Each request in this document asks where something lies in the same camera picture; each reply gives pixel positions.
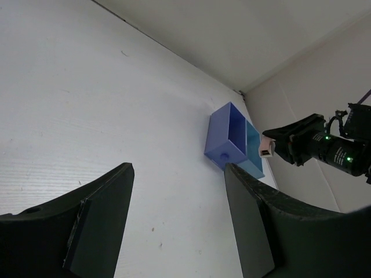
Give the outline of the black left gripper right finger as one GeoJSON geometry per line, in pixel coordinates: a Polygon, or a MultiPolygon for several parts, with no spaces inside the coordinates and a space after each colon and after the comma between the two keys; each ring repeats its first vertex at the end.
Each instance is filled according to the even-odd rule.
{"type": "Polygon", "coordinates": [[[370,276],[369,207],[315,207],[235,164],[224,179],[244,277],[370,276]]]}

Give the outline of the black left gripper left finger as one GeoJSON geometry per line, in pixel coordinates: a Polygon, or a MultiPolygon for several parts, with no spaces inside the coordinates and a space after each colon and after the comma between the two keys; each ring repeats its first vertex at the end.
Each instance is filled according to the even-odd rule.
{"type": "Polygon", "coordinates": [[[134,168],[100,178],[19,214],[1,216],[2,277],[113,277],[134,168]]]}

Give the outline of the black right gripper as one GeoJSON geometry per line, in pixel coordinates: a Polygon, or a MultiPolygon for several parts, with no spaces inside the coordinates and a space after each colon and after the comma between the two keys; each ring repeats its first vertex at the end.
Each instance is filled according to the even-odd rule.
{"type": "Polygon", "coordinates": [[[303,166],[311,158],[323,158],[324,147],[332,136],[325,131],[326,120],[312,114],[284,127],[265,130],[262,135],[275,141],[275,153],[284,161],[303,166]]]}

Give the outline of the pink white correction tape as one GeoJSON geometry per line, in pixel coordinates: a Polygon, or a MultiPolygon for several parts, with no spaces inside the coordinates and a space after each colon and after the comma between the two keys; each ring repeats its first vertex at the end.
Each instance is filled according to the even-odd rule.
{"type": "Polygon", "coordinates": [[[261,158],[273,157],[275,153],[275,140],[268,137],[262,137],[259,146],[259,155],[261,158]]]}

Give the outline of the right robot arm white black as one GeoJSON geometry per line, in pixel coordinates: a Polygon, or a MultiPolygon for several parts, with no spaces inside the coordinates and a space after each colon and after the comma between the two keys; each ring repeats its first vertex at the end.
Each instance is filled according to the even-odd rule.
{"type": "Polygon", "coordinates": [[[364,175],[370,184],[370,142],[350,141],[325,131],[325,119],[312,114],[263,136],[275,144],[274,152],[297,167],[316,159],[351,176],[364,175]]]}

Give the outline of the blue two-compartment container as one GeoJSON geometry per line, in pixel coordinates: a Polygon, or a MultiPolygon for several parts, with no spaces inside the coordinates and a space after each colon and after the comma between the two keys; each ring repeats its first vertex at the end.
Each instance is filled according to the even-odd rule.
{"type": "Polygon", "coordinates": [[[233,103],[211,114],[204,155],[221,170],[234,163],[254,178],[265,177],[259,145],[260,133],[233,103]]]}

